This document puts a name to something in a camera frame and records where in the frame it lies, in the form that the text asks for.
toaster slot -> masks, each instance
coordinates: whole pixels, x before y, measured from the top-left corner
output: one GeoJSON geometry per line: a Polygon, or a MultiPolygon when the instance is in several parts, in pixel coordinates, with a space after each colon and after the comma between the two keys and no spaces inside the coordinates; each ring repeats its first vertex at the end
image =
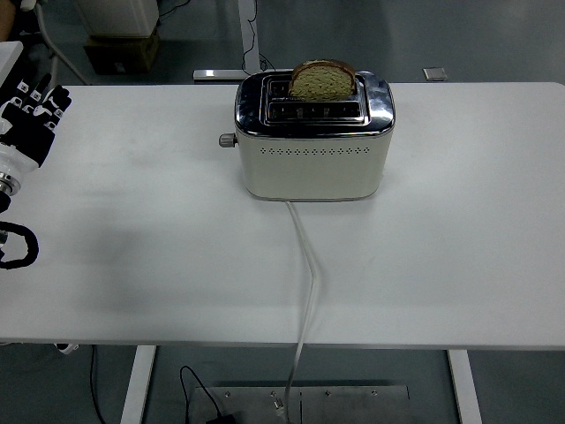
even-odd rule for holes
{"type": "Polygon", "coordinates": [[[269,98],[286,98],[289,95],[289,81],[270,81],[269,98]]]}
{"type": "Polygon", "coordinates": [[[272,102],[268,105],[267,120],[273,123],[288,121],[349,121],[362,117],[357,102],[272,102]]]}

white cable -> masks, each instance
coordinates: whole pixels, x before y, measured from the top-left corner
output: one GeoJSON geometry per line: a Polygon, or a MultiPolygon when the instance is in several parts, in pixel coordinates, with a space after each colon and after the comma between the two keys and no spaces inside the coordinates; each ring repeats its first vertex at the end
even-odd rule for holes
{"type": "Polygon", "coordinates": [[[292,364],[292,369],[290,370],[289,380],[287,381],[286,388],[284,389],[284,410],[286,412],[286,422],[290,424],[290,408],[289,408],[290,387],[292,386],[292,382],[294,381],[294,375],[297,372],[298,362],[300,361],[300,353],[302,353],[302,347],[304,346],[306,330],[308,329],[308,322],[310,321],[310,315],[312,314],[312,309],[313,309],[314,293],[316,292],[319,279],[318,279],[318,272],[315,266],[314,256],[312,253],[312,248],[310,247],[310,243],[308,243],[308,239],[306,238],[304,227],[302,226],[300,220],[298,219],[297,211],[291,202],[285,201],[284,204],[287,206],[290,215],[292,216],[292,221],[294,222],[294,226],[297,229],[298,237],[300,238],[300,245],[302,246],[302,250],[304,250],[304,253],[306,255],[306,260],[308,261],[308,268],[310,268],[310,274],[312,276],[312,281],[310,284],[310,293],[308,294],[308,304],[306,307],[304,322],[302,323],[302,329],[300,330],[300,339],[298,340],[297,349],[294,354],[294,362],[292,364]]]}
{"type": "Polygon", "coordinates": [[[51,41],[49,38],[47,31],[45,30],[45,18],[43,17],[43,9],[41,5],[38,3],[35,6],[35,15],[37,16],[37,23],[39,24],[39,31],[45,44],[47,47],[55,53],[61,59],[61,61],[67,65],[67,67],[74,73],[77,78],[82,82],[85,86],[92,86],[91,83],[80,73],[80,71],[71,63],[71,61],[63,54],[63,52],[51,41]]]}

gray floor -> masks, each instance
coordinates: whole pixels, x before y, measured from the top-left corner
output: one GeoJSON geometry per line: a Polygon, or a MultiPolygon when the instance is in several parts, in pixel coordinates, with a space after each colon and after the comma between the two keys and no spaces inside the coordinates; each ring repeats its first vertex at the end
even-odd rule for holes
{"type": "MultiPolygon", "coordinates": [[[[180,3],[163,0],[161,9],[180,3]]],[[[443,66],[452,82],[565,84],[562,0],[259,0],[258,9],[260,51],[276,68],[333,57],[390,82],[424,82],[423,67],[443,66]]],[[[195,69],[241,66],[235,0],[192,0],[163,19],[154,66],[140,75],[96,75],[71,0],[49,2],[44,11],[53,41],[96,85],[192,84],[195,69]]],[[[58,82],[79,84],[62,64],[58,82]]],[[[0,422],[98,422],[90,354],[90,346],[69,356],[53,345],[0,347],[0,422]]],[[[119,422],[133,355],[132,346],[100,348],[96,381],[109,424],[119,422]]],[[[470,358],[483,422],[564,422],[564,352],[470,352],[470,358]]],[[[237,385],[283,382],[291,360],[292,350],[282,348],[163,347],[144,422],[183,421],[184,364],[210,385],[237,385]]],[[[406,384],[417,423],[457,422],[444,352],[306,349],[297,380],[406,384]]]]}

electrical plug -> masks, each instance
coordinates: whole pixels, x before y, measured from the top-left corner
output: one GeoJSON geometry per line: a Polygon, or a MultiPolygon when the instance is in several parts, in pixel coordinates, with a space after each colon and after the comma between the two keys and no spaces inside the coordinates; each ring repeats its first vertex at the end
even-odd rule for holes
{"type": "Polygon", "coordinates": [[[223,415],[214,420],[206,421],[206,424],[236,424],[236,419],[233,415],[223,415]]]}

toaster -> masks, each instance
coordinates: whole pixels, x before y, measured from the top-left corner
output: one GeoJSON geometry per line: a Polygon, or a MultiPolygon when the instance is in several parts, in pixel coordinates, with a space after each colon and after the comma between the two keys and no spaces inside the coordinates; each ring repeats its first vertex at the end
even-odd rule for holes
{"type": "Polygon", "coordinates": [[[379,188],[395,126],[388,83],[356,72],[342,101],[289,96],[291,72],[245,79],[235,102],[235,133],[220,146],[239,153],[247,190],[271,201],[352,201],[379,188]]]}

